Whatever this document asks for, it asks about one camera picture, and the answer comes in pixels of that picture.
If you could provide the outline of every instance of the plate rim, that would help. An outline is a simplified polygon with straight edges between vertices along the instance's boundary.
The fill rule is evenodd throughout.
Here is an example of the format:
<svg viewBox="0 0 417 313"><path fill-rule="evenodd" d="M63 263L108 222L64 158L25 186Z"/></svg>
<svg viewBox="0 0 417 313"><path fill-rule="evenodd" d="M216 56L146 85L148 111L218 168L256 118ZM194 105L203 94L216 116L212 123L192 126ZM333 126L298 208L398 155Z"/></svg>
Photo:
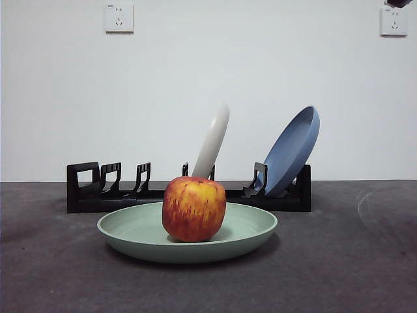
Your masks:
<svg viewBox="0 0 417 313"><path fill-rule="evenodd" d="M123 209L119 209L110 213L107 213L106 215L102 216L98 222L97 222L97 228L98 230L105 236L110 237L112 239L116 239L116 240L120 240L120 241L124 241L127 243L133 243L133 244L137 244L137 245L149 245L149 246L210 246L210 245L222 245L222 244L227 244L227 243L235 243L235 242L239 242L239 241L244 241L244 240L248 240L251 238L255 238L258 236L262 236L272 230L274 230L277 225L278 225L278 217L276 217L275 215L273 215L271 212L265 211L264 209L260 209L258 207L253 207L251 205L246 205L246 204L240 204L240 203L234 203L234 202L227 202L233 205L237 205L237 206L241 206L241 207L249 207L251 209L255 209L258 211L262 211L262 214L267 214L269 216L271 216L274 220L274 223L267 229L260 231L258 233L256 233L255 235L251 235L251 236L246 236L246 237L242 237L239 239L226 239L226 240L219 240L219 241L203 241L203 242L197 242L197 243L147 243L147 242L140 242L140 241L132 241L132 240L127 240L125 238L113 235L111 233L109 233L108 231L104 230L103 227L101 227L101 223L105 218L108 218L111 215L114 215L116 213L120 213L121 211L127 210L127 209L132 209L134 207L143 207L143 206L150 206L150 205L155 205L155 204L163 204L162 201L159 202L153 202L153 203L145 203L145 204L140 204L140 205L133 205L130 207L125 207Z"/></svg>

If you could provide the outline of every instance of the white plate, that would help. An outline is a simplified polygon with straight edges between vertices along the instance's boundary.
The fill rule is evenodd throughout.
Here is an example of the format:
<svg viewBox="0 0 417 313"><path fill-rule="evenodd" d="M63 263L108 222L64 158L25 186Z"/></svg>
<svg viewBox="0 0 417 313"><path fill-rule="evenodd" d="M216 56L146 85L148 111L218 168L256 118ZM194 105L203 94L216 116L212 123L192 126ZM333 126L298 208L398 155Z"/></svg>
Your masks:
<svg viewBox="0 0 417 313"><path fill-rule="evenodd" d="M214 116L210 130L195 164L192 176L207 178L216 161L229 122L229 107L222 105Z"/></svg>

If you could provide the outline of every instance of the black dish rack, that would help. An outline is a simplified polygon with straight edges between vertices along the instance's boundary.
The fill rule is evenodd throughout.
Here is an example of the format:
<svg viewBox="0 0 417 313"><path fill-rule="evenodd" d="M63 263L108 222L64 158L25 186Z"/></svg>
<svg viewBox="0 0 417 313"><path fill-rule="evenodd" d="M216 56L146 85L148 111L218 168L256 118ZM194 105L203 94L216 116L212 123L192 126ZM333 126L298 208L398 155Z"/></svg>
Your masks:
<svg viewBox="0 0 417 313"><path fill-rule="evenodd" d="M214 180L213 166L210 178ZM78 173L92 171L92 181L86 185L80 185ZM116 172L116 180L106 188L106 174ZM164 198L165 189L150 189L149 179L151 178L151 163L144 163L137 166L136 184L132 190L121 190L120 179L122 164L112 163L102 165L99 168L98 162L71 164L66 167L66 191L67 191L67 213L98 213L113 212L124 207L133 205L161 202ZM277 198L265 196L268 166L256 162L253 169L252 181L243 182L242 188L225 189L228 202L251 205L266 211L311 211L311 168L304 165L283 194ZM262 173L261 187L254 188L258 173ZM182 166L182 175L188 176L188 163Z"/></svg>

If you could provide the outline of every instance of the electrical outlet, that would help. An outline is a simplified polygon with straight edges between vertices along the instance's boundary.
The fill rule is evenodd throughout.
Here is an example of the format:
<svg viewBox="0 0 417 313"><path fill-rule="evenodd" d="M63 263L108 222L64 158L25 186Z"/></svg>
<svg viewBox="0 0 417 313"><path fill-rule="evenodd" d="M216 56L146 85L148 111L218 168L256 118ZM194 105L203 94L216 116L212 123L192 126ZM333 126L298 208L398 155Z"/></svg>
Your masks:
<svg viewBox="0 0 417 313"><path fill-rule="evenodd" d="M107 33L133 33L133 5L106 5L105 30Z"/></svg>
<svg viewBox="0 0 417 313"><path fill-rule="evenodd" d="M404 8L381 8L381 36L406 36L407 11Z"/></svg>

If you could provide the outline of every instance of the blue plate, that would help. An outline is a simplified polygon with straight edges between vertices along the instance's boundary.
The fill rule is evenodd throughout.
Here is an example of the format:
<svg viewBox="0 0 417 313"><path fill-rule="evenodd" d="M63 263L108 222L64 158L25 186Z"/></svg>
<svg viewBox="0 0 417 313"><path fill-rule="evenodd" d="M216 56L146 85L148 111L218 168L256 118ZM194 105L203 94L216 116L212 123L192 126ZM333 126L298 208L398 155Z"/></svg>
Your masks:
<svg viewBox="0 0 417 313"><path fill-rule="evenodd" d="M304 108L288 124L264 161L268 166L265 196L279 196L293 182L313 151L319 129L319 113L313 106ZM261 187L262 175L259 173L255 189Z"/></svg>

